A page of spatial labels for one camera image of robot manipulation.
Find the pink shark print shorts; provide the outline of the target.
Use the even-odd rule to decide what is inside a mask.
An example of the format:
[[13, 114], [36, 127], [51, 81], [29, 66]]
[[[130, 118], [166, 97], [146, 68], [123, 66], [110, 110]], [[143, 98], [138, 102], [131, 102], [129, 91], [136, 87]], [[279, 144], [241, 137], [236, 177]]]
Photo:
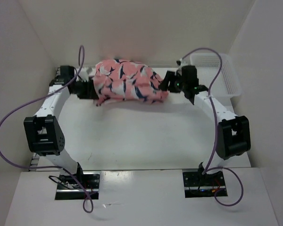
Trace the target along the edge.
[[98, 99], [96, 106], [121, 101], [162, 103], [167, 91], [159, 89], [163, 81], [151, 67], [123, 59], [103, 60], [96, 64], [92, 78]]

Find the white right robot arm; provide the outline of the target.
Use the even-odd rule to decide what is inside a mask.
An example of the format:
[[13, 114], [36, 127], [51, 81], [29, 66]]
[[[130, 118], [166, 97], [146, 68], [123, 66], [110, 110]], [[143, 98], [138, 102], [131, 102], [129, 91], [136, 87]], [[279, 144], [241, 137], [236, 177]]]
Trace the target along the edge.
[[228, 159], [250, 150], [248, 118], [232, 113], [213, 97], [210, 89], [200, 84], [195, 66], [187, 65], [175, 72], [167, 71], [159, 88], [170, 93], [183, 92], [185, 98], [201, 109], [214, 123], [213, 151], [198, 168], [197, 178], [202, 185], [210, 184]]

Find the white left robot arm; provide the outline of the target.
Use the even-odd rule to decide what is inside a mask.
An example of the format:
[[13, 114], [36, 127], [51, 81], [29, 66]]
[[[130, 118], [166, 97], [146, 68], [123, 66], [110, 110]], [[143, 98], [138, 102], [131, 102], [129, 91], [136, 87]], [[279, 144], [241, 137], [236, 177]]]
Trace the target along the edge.
[[34, 116], [24, 120], [30, 151], [46, 158], [58, 168], [60, 176], [57, 177], [56, 183], [65, 189], [80, 188], [85, 177], [80, 164], [66, 151], [66, 140], [58, 118], [71, 94], [88, 97], [94, 92], [91, 72], [91, 67], [77, 72], [72, 66], [60, 66], [49, 84], [49, 97]]

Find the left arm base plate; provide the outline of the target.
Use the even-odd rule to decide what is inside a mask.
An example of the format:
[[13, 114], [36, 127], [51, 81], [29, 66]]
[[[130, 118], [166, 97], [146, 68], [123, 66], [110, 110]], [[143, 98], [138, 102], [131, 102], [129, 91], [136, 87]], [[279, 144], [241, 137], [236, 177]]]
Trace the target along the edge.
[[[87, 196], [83, 189], [66, 175], [49, 176], [57, 185], [55, 200], [84, 200]], [[99, 198], [100, 171], [84, 171], [81, 183], [93, 200]]]

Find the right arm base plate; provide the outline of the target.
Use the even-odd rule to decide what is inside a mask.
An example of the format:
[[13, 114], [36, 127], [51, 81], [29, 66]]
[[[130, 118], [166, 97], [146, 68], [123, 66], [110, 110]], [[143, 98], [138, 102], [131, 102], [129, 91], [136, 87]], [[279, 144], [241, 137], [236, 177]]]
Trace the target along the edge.
[[228, 196], [223, 173], [206, 175], [201, 178], [197, 170], [183, 170], [183, 185], [185, 198], [207, 198]]

